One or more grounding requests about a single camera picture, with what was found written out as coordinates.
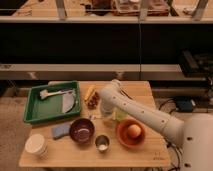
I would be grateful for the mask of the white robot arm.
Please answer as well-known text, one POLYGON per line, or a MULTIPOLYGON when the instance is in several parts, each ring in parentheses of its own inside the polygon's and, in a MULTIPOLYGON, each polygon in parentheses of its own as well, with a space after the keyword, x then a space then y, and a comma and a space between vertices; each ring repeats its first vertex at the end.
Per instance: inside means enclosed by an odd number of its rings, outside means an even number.
POLYGON ((122 84, 112 80, 100 91, 100 111, 111 114, 118 107, 180 147, 180 171, 213 169, 213 115, 197 113, 182 121, 175 116, 150 108, 122 94, 122 84))

